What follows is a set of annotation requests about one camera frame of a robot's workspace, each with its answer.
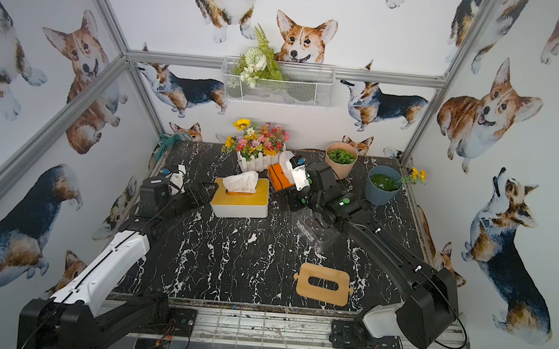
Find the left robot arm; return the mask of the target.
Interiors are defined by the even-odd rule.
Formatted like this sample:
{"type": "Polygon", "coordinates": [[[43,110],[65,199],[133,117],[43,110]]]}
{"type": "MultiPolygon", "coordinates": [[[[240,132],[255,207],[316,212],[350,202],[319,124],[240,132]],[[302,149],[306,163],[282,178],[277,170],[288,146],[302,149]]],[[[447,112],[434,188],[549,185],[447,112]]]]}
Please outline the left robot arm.
{"type": "Polygon", "coordinates": [[[146,179],[139,204],[104,251],[49,299],[31,300],[21,310],[17,349],[108,349],[142,326],[169,326],[164,293],[134,295],[113,310],[100,309],[127,271],[162,238],[165,225],[209,205],[217,190],[209,182],[179,187],[164,176],[146,179]]]}

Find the white tissue box base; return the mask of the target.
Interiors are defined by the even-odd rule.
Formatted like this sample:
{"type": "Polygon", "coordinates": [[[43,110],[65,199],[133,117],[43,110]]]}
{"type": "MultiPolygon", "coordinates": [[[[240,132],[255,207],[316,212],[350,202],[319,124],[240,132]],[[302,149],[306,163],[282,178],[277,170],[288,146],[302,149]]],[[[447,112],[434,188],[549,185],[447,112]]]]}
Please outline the white tissue box base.
{"type": "Polygon", "coordinates": [[[268,217],[268,207],[267,205],[257,206],[257,205],[225,205],[225,204],[215,204],[211,203],[212,211],[214,215],[218,218],[260,218],[264,219],[268,217]]]}

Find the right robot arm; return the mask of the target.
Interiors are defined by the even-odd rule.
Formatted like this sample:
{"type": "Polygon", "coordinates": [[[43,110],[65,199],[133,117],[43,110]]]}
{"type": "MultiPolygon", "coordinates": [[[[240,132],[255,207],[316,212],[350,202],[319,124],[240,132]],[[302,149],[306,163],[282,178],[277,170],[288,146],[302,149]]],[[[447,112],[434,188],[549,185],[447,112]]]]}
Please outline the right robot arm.
{"type": "Polygon", "coordinates": [[[309,208],[324,225],[338,230],[365,251],[385,272],[401,301],[376,306],[363,315],[364,328],[375,338],[405,337],[427,349],[458,319],[457,282],[445,268],[436,270],[405,248],[378,224],[371,206],[346,193],[326,162],[306,162],[299,155],[282,163],[295,183],[291,209],[309,208]]]}

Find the orange tissue paper pack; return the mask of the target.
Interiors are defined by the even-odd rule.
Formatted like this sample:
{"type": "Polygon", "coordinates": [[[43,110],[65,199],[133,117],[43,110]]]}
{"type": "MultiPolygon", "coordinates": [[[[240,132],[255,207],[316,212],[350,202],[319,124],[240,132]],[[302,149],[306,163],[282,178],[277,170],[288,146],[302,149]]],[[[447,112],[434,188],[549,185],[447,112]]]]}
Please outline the orange tissue paper pack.
{"type": "Polygon", "coordinates": [[[259,175],[257,171],[247,171],[241,174],[224,177],[222,186],[228,195],[253,195],[257,191],[259,175]]]}

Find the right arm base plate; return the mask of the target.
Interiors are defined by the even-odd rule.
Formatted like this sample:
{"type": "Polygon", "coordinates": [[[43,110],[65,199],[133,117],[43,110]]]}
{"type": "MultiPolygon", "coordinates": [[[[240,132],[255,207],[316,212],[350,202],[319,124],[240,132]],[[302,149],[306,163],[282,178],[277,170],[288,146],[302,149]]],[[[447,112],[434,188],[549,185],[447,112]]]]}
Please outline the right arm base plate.
{"type": "Polygon", "coordinates": [[[337,349],[401,349],[399,338],[375,338],[354,320],[332,320],[329,341],[337,349]]]}

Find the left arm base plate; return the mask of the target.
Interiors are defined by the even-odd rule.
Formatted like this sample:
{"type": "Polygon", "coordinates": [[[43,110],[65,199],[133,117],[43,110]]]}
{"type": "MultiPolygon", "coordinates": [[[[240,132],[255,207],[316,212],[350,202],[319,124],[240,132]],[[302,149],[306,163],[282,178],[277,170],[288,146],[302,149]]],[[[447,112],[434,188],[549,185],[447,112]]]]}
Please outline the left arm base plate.
{"type": "Polygon", "coordinates": [[[170,308],[165,316],[156,315],[151,317],[145,325],[132,329],[129,333],[187,338],[189,335],[192,335],[198,314],[199,311],[193,308],[170,308]]]}

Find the clear plastic tissue box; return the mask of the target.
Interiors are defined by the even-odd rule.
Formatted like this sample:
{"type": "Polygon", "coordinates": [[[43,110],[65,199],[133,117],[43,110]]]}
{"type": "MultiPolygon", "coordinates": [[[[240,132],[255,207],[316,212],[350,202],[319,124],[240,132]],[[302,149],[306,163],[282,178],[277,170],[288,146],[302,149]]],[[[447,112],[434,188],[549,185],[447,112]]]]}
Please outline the clear plastic tissue box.
{"type": "Polygon", "coordinates": [[[330,251],[340,237],[340,233],[324,223],[317,213],[304,209],[292,216],[292,225],[299,241],[314,253],[330,251]]]}

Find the wooden tissue box lid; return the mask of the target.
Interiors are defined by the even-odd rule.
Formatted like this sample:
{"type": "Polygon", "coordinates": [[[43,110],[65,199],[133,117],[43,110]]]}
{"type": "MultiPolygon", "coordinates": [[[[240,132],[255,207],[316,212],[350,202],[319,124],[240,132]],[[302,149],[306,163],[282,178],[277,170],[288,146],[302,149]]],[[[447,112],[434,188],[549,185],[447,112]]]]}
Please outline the wooden tissue box lid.
{"type": "Polygon", "coordinates": [[[299,296],[345,307],[354,289],[348,273],[311,263],[304,263],[294,274],[299,296]]]}

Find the yellow tissue box lid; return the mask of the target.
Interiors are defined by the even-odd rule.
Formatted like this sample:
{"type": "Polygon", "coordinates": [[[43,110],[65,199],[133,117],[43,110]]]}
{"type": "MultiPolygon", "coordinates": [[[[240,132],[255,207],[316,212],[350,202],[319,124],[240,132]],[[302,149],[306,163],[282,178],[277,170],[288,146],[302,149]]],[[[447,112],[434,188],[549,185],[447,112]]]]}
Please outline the yellow tissue box lid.
{"type": "Polygon", "coordinates": [[[231,193],[228,192],[223,183],[223,178],[216,179],[218,189],[211,200],[212,206],[267,207],[270,189],[268,179],[259,179],[256,183],[256,191],[254,193],[231,193]]]}

